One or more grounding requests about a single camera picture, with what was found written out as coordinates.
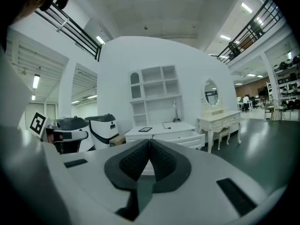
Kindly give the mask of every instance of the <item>ceiling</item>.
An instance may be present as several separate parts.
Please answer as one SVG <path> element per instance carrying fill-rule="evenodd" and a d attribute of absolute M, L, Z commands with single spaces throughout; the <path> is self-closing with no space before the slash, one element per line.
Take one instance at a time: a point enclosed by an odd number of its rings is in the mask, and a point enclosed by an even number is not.
<path fill-rule="evenodd" d="M 300 53 L 299 44 L 294 35 L 289 35 L 275 46 L 266 51 L 266 56 L 272 66 L 280 64 L 282 61 L 287 61 L 287 53 L 292 51 L 293 56 L 297 56 Z M 266 66 L 263 63 L 261 56 L 258 56 L 240 67 L 238 70 L 232 73 L 232 79 L 234 83 L 251 83 L 262 78 L 250 77 L 247 74 L 262 75 L 266 77 L 268 75 Z"/>
<path fill-rule="evenodd" d="M 242 2 L 252 9 L 252 13 L 249 13 L 241 6 Z M 220 38 L 220 36 L 225 35 L 234 39 L 262 5 L 263 2 L 261 0 L 238 0 L 222 28 L 205 52 L 208 54 L 219 55 L 229 43 L 228 40 Z"/>
<path fill-rule="evenodd" d="M 100 1 L 122 36 L 166 38 L 196 48 L 209 46 L 236 3 L 236 0 Z"/>
<path fill-rule="evenodd" d="M 7 37 L 7 59 L 17 74 L 36 95 L 35 102 L 58 103 L 61 75 L 68 58 L 14 31 Z M 37 89 L 33 89 L 34 75 L 40 75 Z M 96 94 L 97 75 L 79 64 L 73 78 L 72 100 Z"/>
<path fill-rule="evenodd" d="M 247 74 L 254 74 L 256 77 L 247 76 Z M 259 78 L 257 75 L 262 75 L 266 77 L 268 75 L 267 69 L 263 63 L 262 58 L 256 57 L 250 62 L 246 63 L 243 67 L 240 67 L 232 73 L 233 82 L 236 83 L 245 83 L 245 82 L 254 82 Z"/>

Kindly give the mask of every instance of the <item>desk drawer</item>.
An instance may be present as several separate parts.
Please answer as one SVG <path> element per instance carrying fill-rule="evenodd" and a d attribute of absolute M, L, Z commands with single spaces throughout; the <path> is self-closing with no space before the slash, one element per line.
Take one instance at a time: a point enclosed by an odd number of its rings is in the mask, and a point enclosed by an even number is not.
<path fill-rule="evenodd" d="M 234 115 L 232 117 L 224 118 L 223 120 L 215 122 L 214 128 L 226 127 L 227 124 L 230 124 L 233 121 L 237 121 L 239 118 L 240 118 L 239 115 Z"/>
<path fill-rule="evenodd" d="M 176 143 L 185 147 L 192 148 L 201 148 L 205 144 L 205 134 L 197 134 L 192 130 L 154 135 L 153 139 L 158 139 L 170 143 Z"/>
<path fill-rule="evenodd" d="M 139 139 L 152 139 L 153 135 L 137 135 L 137 136 L 125 136 L 126 142 L 130 143 Z"/>

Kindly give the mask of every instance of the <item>oval mirror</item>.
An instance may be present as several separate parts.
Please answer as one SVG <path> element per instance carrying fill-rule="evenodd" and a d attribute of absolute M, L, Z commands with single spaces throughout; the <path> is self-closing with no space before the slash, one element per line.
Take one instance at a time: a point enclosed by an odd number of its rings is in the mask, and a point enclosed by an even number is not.
<path fill-rule="evenodd" d="M 209 82 L 205 85 L 205 98 L 206 101 L 215 106 L 218 102 L 218 91 L 217 86 L 213 82 Z"/>

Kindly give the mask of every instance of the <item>desk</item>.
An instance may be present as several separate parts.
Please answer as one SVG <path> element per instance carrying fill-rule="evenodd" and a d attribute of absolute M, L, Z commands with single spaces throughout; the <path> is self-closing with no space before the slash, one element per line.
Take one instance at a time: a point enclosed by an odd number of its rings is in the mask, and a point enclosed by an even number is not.
<path fill-rule="evenodd" d="M 252 101 L 249 101 L 248 104 L 249 104 L 249 111 L 252 111 L 253 110 Z M 244 105 L 244 103 L 238 103 L 238 110 L 239 111 L 242 111 L 242 105 Z"/>
<path fill-rule="evenodd" d="M 149 132 L 139 132 L 144 127 L 134 127 L 125 134 L 126 142 L 130 143 L 139 139 L 158 139 L 170 141 L 191 148 L 201 148 L 205 144 L 205 136 L 196 133 L 194 126 L 185 122 L 168 122 L 150 125 Z"/>
<path fill-rule="evenodd" d="M 259 106 L 262 105 L 262 102 L 261 102 L 261 99 L 260 99 L 260 98 L 256 98 L 255 101 L 258 101 L 257 104 L 258 104 Z"/>
<path fill-rule="evenodd" d="M 229 128 L 233 124 L 239 125 L 238 131 L 238 143 L 240 140 L 240 111 L 224 111 L 218 114 L 214 114 L 207 117 L 197 118 L 199 120 L 199 131 L 202 133 L 202 129 L 208 132 L 208 152 L 211 153 L 213 145 L 214 133 L 219 133 L 223 128 Z"/>
<path fill-rule="evenodd" d="M 271 118 L 270 118 L 270 120 L 274 120 L 274 110 L 278 110 L 280 112 L 280 118 L 279 118 L 279 120 L 282 120 L 282 112 L 283 112 L 283 107 L 282 106 L 276 107 L 274 105 L 271 105 L 271 106 L 268 106 L 267 109 L 271 110 Z"/>

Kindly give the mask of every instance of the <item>white shelf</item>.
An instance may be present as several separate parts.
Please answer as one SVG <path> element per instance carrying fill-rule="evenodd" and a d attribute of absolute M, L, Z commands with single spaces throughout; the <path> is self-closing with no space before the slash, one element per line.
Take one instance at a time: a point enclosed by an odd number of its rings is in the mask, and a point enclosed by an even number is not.
<path fill-rule="evenodd" d="M 149 81 L 149 82 L 144 82 L 144 85 L 147 84 L 154 84 L 154 83 L 161 83 L 163 80 L 156 80 L 156 81 Z"/>
<path fill-rule="evenodd" d="M 171 79 L 165 79 L 165 81 L 167 82 L 167 81 L 178 81 L 178 79 L 177 78 L 171 78 Z"/>
<path fill-rule="evenodd" d="M 286 85 L 288 85 L 288 84 L 293 84 L 293 83 L 297 83 L 297 82 L 300 82 L 300 79 L 294 80 L 294 81 L 291 81 L 291 82 L 286 82 L 286 83 L 283 83 L 283 84 L 279 84 L 279 86 L 280 86 L 280 87 L 281 87 L 281 86 L 286 86 Z"/>
<path fill-rule="evenodd" d="M 167 96 L 179 94 L 178 80 L 169 80 L 165 82 Z"/>
<path fill-rule="evenodd" d="M 132 109 L 133 109 L 134 115 L 141 115 L 141 114 L 145 115 L 146 114 L 144 101 L 132 103 Z"/>
<path fill-rule="evenodd" d="M 150 98 L 150 99 L 146 99 L 146 102 L 150 102 L 150 101 L 157 101 L 157 100 L 165 100 L 165 99 L 170 99 L 170 98 L 177 98 L 180 97 L 181 94 L 177 94 L 177 95 L 171 95 L 171 96 L 165 96 L 165 97 L 158 97 L 158 98 Z"/>
<path fill-rule="evenodd" d="M 164 74 L 164 79 L 176 79 L 176 71 L 175 71 L 175 66 L 166 66 L 162 67 L 163 68 L 163 74 Z"/>
<path fill-rule="evenodd" d="M 146 115 L 145 113 L 141 113 L 141 114 L 134 114 L 134 116 L 144 116 Z"/>
<path fill-rule="evenodd" d="M 293 99 L 293 98 L 297 98 L 298 96 L 289 96 L 289 97 L 283 97 L 281 96 L 280 99 Z"/>
<path fill-rule="evenodd" d="M 146 115 L 134 116 L 133 118 L 136 126 L 147 126 Z"/>
<path fill-rule="evenodd" d="M 144 83 L 163 80 L 160 67 L 151 67 L 147 69 L 142 69 L 142 77 Z"/>
<path fill-rule="evenodd" d="M 151 82 L 144 84 L 145 98 L 161 98 L 165 96 L 164 83 Z"/>
<path fill-rule="evenodd" d="M 275 74 L 278 76 L 278 75 L 280 75 L 280 74 L 286 73 L 286 72 L 288 72 L 288 71 L 294 69 L 295 67 L 297 67 L 297 64 L 292 65 L 291 67 L 289 67 L 289 68 L 286 69 L 286 70 L 280 70 L 280 71 L 277 71 Z"/>
<path fill-rule="evenodd" d="M 141 86 L 131 87 L 131 98 L 132 99 L 142 98 Z"/>
<path fill-rule="evenodd" d="M 183 118 L 183 102 L 174 65 L 131 71 L 128 78 L 134 127 L 172 121 L 175 116 L 173 101 L 177 103 L 179 117 Z"/>

